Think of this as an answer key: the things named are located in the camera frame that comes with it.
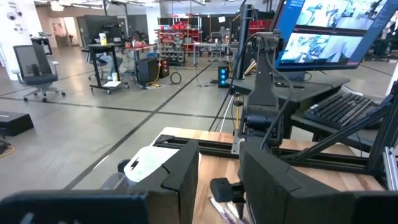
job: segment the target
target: black aluminum extrusion frame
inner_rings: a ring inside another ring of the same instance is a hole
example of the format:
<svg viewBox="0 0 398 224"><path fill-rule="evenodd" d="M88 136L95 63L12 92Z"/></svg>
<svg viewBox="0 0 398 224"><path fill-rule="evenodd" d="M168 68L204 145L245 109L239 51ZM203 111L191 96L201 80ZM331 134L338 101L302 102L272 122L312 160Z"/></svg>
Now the black aluminum extrusion frame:
<svg viewBox="0 0 398 224"><path fill-rule="evenodd" d="M344 156L337 154L321 153L328 147L351 134L363 129L365 126L384 118L383 124L377 134L369 158L357 156ZM292 166L311 167L317 169L350 172L355 174L372 175L377 179L384 177L382 159L383 149L395 147L398 138L398 83L395 82L391 94L383 103L370 112L365 118L348 125L341 131L316 143L302 151L278 148L273 153ZM169 135L160 135L153 146L180 149L189 138L178 138ZM206 156L225 157L238 159L237 154L231 152L232 144L218 141L198 140L199 152Z"/></svg>

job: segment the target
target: white paper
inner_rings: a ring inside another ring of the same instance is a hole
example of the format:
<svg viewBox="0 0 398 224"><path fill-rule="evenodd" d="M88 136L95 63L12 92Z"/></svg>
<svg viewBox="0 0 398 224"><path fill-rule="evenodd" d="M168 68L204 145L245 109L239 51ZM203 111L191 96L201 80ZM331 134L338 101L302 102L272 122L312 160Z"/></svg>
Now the white paper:
<svg viewBox="0 0 398 224"><path fill-rule="evenodd" d="M109 82L105 83L105 84L103 85L103 87L117 87L117 86L120 85L121 83L122 83L121 81L116 81L116 82L114 82L114 81L109 81Z"/></svg>
<svg viewBox="0 0 398 224"><path fill-rule="evenodd" d="M149 174L153 173L153 171L159 168L164 162L170 159L176 152L178 152L176 149L166 149L161 147L142 148L132 159L133 163L137 161L138 164L129 172L127 177L131 181L140 182Z"/></svg>

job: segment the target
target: standing desk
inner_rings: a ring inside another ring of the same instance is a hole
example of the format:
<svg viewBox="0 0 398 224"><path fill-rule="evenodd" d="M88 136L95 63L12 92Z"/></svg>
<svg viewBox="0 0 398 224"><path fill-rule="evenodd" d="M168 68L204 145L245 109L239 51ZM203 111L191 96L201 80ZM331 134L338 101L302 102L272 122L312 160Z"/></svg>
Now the standing desk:
<svg viewBox="0 0 398 224"><path fill-rule="evenodd" d="M131 52L132 55L132 67L134 68L134 72L137 74L137 61L139 60L139 51L144 52L147 49L155 49L157 47L156 44L150 44L145 47L126 47L127 52Z"/></svg>
<svg viewBox="0 0 398 224"><path fill-rule="evenodd" d="M119 74L119 68L117 66L118 61L116 60L116 51L115 47L121 47L122 44L106 44L106 45L101 45L101 44L88 44L87 47L90 49L90 54L91 54L91 59L93 61L94 65L94 71L95 71L95 78L97 81L97 85L90 85L91 90L93 88L99 88L102 90L106 90L108 94L111 94L111 90L116 87L104 87L101 84L101 79L100 79L100 73L98 72L98 65L96 63L97 61L97 56L96 54L98 53L112 53L113 57L113 64L114 64L114 71L118 74L118 80L120 80L120 74ZM125 84L126 88L129 88L129 85L126 82L121 82L121 84Z"/></svg>
<svg viewBox="0 0 398 224"><path fill-rule="evenodd" d="M209 141L219 141L232 143L233 135L228 133L214 133L208 131L182 129L182 128L164 128L159 134L168 134L181 138L193 138ZM296 141L284 139L281 147L286 149L302 150L315 142ZM348 146L335 144L324 152L334 154L354 154ZM208 197L211 195L210 181L214 178L226 177L231 183L237 182L239 161L236 159L226 159L222 157L202 155L199 165L197 197L195 201L195 210L193 212L193 224L225 224L219 213L210 203ZM345 172L335 172L321 169L312 169L304 167L294 167L298 171L317 179L318 181L333 187L340 191L354 190L384 190L374 177L361 174L350 174Z"/></svg>

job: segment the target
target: desk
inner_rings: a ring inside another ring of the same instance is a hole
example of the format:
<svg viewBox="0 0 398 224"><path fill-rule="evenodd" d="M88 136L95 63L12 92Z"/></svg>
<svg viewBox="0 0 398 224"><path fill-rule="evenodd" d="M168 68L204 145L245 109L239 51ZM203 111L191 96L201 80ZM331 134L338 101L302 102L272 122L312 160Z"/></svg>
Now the desk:
<svg viewBox="0 0 398 224"><path fill-rule="evenodd" d="M132 55L132 66L134 68L134 73L136 74L136 77L138 76L138 74L137 74L137 61L139 60L139 52L138 51L141 50L142 52L144 52L144 50L154 49L156 47L157 47L156 44L150 44L145 47L128 47L128 48L126 48L127 52L132 53L131 54Z"/></svg>
<svg viewBox="0 0 398 224"><path fill-rule="evenodd" d="M197 57L196 57L196 47L228 47L228 44L222 44L222 43L199 43L196 42L193 45L193 67L196 66L197 64Z"/></svg>
<svg viewBox="0 0 398 224"><path fill-rule="evenodd" d="M233 135L227 133L212 133L180 128L165 128L161 134L174 135L181 138L194 138L209 141L233 142ZM286 149L303 149L314 142L293 141L285 139L281 147ZM329 153L353 155L351 150L344 145L334 145L326 150ZM226 177L231 183L237 182L239 161L220 157L202 156L199 168L197 197L193 213L194 224L224 224L218 212L210 203L210 181L213 178ZM349 174L320 169L295 167L300 172L319 180L340 191L347 190L383 190L379 183L371 176Z"/></svg>
<svg viewBox="0 0 398 224"><path fill-rule="evenodd" d="M114 88L110 87L103 87L101 84L101 79L100 79L100 74L98 73L98 65L96 63L97 61L97 56L96 54L98 53L112 53L113 57L113 64L114 64L114 70L118 74L118 80L120 80L119 76L119 68L117 66L118 61L116 60L116 52L115 52L115 47L121 47L122 44L107 44L107 45L101 45L101 44L88 44L87 47L90 49L90 54L91 54L91 59L93 61L94 65L94 71L95 71L95 78L97 81L97 85L90 85L91 90L93 88L99 88L102 90L106 90L108 94L111 94L111 90Z"/></svg>
<svg viewBox="0 0 398 224"><path fill-rule="evenodd" d="M254 89L255 76L246 77L244 80L234 80L233 91L243 95L248 95ZM331 75L313 74L308 82L291 81L292 85L304 86L304 89L294 88L292 99L287 105L284 113L284 137L290 138L292 132L291 116L300 108L309 108L328 96L336 93L340 87L349 82L349 78L334 77ZM279 97L279 105L282 106L289 94L289 88L274 87L275 93Z"/></svg>

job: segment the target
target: computer screen display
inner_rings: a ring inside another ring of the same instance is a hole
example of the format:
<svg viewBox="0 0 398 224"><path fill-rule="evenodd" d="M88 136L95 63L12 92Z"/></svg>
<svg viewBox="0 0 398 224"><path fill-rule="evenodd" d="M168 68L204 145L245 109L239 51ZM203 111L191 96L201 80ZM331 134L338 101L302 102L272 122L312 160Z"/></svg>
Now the computer screen display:
<svg viewBox="0 0 398 224"><path fill-rule="evenodd" d="M358 67L398 8L398 0L281 0L274 28L286 48L278 70Z"/></svg>

